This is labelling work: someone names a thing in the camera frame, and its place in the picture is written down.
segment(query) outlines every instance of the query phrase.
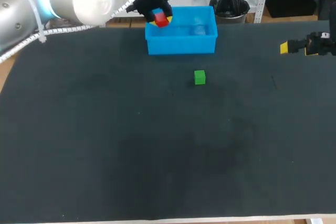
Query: red block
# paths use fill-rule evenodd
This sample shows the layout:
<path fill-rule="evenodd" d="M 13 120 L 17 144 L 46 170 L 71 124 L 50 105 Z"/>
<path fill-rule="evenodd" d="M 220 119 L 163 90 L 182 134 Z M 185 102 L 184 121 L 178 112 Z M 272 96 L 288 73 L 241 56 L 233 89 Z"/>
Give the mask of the red block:
<path fill-rule="evenodd" d="M 157 13 L 155 16 L 155 23 L 158 27 L 165 27 L 169 25 L 169 20 L 164 13 Z"/>

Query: trash can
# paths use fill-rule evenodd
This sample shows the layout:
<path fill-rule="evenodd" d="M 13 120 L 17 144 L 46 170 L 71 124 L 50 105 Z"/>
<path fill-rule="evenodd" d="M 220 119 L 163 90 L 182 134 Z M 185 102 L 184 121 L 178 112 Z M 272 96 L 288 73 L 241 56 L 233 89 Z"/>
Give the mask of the trash can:
<path fill-rule="evenodd" d="M 210 0 L 214 8 L 217 24 L 244 23 L 250 10 L 245 0 Z"/>

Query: black trash bag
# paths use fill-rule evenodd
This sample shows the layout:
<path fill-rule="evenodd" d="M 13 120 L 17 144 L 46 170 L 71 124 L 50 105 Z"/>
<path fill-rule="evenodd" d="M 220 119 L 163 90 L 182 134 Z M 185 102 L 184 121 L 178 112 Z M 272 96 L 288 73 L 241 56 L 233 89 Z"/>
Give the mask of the black trash bag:
<path fill-rule="evenodd" d="M 245 15 L 250 10 L 245 0 L 210 0 L 215 15 L 222 18 L 234 18 Z"/>

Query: robotic arm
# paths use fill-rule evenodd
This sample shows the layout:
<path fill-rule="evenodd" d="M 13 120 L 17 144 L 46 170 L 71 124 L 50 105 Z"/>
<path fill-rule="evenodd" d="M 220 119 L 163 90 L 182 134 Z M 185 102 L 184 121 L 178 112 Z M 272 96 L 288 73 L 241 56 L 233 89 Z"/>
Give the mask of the robotic arm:
<path fill-rule="evenodd" d="M 152 11 L 156 8 L 161 8 L 169 20 L 172 16 L 168 0 L 128 0 L 115 12 L 114 8 L 114 0 L 0 0 L 0 54 L 12 47 L 0 56 L 0 63 L 36 39 L 44 42 L 47 35 L 102 25 L 123 10 L 138 10 L 147 22 L 155 22 Z M 84 25 L 44 30 L 44 24 L 53 18 Z M 31 35 L 36 29 L 39 32 Z"/>

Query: yellow object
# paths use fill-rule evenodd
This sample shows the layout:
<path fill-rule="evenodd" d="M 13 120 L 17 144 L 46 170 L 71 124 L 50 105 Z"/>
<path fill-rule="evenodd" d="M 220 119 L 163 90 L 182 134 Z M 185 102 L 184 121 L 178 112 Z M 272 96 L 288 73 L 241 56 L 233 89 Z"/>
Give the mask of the yellow object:
<path fill-rule="evenodd" d="M 305 48 L 305 53 L 304 53 L 305 56 L 309 56 L 307 55 L 307 49 Z"/>
<path fill-rule="evenodd" d="M 288 41 L 280 45 L 280 53 L 288 54 Z"/>
<path fill-rule="evenodd" d="M 169 21 L 169 23 L 172 22 L 173 16 L 167 17 L 167 20 Z M 157 26 L 157 24 L 155 23 L 155 21 L 149 22 L 149 24 L 152 24 L 154 26 Z"/>

